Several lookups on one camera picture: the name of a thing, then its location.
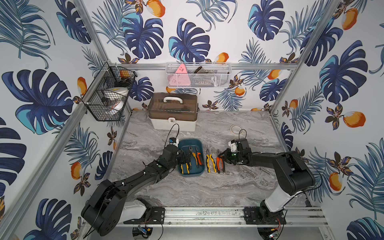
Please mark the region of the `orange long nose pliers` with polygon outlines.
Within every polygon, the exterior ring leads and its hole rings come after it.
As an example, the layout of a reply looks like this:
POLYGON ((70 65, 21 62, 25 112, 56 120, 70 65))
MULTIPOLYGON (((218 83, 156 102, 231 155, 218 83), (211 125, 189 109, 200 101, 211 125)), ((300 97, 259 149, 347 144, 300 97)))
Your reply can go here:
POLYGON ((217 162, 216 162, 216 168, 217 168, 217 172, 220 174, 221 172, 225 172, 226 171, 226 167, 225 167, 225 161, 224 159, 221 159, 221 158, 218 158, 218 153, 221 153, 220 150, 217 150, 217 162))

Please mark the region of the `small yellow black pliers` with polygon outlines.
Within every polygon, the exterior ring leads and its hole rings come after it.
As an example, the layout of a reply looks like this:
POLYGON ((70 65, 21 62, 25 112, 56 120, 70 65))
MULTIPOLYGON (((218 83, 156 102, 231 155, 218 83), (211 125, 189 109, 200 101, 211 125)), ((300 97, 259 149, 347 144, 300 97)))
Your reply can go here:
POLYGON ((189 163, 181 164, 180 169, 181 169, 182 175, 185 175, 185 174, 189 175, 190 174, 190 164, 189 163))

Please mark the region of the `yellow black combination pliers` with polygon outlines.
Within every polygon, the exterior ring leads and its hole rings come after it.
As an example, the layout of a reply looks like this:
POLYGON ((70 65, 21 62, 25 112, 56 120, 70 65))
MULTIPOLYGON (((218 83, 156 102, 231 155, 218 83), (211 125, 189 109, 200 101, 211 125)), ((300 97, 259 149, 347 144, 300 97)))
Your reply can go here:
POLYGON ((217 172, 215 161, 210 153, 207 153, 207 171, 210 172, 217 172))

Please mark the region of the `teal plastic storage tray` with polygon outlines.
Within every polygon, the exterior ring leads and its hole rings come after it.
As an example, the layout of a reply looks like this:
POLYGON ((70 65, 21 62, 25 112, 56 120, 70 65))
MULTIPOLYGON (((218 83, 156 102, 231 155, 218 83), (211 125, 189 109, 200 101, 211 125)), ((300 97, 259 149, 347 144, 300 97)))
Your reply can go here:
POLYGON ((186 154, 189 153, 190 157, 191 157, 190 174, 189 175, 187 175, 187 174, 182 175, 180 165, 178 165, 177 170, 178 170, 179 174, 185 178, 192 178, 192 177, 201 176, 203 174, 203 172, 205 171, 205 168, 206 168, 205 164, 203 163, 204 158, 203 158, 202 142, 198 139, 184 139, 184 140, 181 140, 179 142, 179 149, 183 150, 186 154), (189 146, 192 146, 193 148, 197 148, 197 151, 200 153, 200 160, 203 164, 200 168, 197 168, 196 161, 195 161, 193 155, 189 151, 189 146))

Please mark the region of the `orange black cutting pliers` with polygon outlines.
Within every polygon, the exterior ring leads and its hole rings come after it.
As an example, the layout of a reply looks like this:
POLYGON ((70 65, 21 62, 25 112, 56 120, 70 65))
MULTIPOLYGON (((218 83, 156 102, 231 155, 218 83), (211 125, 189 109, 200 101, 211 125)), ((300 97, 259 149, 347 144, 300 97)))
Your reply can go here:
POLYGON ((197 168, 200 168, 203 164, 200 160, 200 153, 197 151, 197 148, 193 148, 192 146, 189 146, 189 151, 193 155, 197 168))

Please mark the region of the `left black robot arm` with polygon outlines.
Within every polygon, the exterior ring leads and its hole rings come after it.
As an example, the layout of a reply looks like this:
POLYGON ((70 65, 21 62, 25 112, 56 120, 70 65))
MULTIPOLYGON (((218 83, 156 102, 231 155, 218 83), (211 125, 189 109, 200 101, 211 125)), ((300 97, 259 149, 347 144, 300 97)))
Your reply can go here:
POLYGON ((164 147, 162 154, 146 165, 144 170, 126 178, 111 182, 102 181, 85 203, 81 216, 100 236, 109 234, 119 223, 140 219, 147 207, 141 201, 133 201, 142 209, 134 213, 133 205, 127 205, 127 198, 147 186, 164 179, 177 165, 187 164, 191 160, 175 145, 164 147))

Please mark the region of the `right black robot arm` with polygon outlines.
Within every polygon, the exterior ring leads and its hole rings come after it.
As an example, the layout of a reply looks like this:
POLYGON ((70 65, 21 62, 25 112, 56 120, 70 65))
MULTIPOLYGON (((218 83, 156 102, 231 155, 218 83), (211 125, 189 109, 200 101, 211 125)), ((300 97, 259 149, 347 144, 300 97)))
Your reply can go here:
POLYGON ((302 157, 293 151, 285 153, 252 152, 247 139, 232 140, 229 148, 218 154, 227 164, 263 167, 275 171, 278 186, 258 207, 245 207, 247 225, 285 224, 284 207, 297 194, 316 183, 302 157))

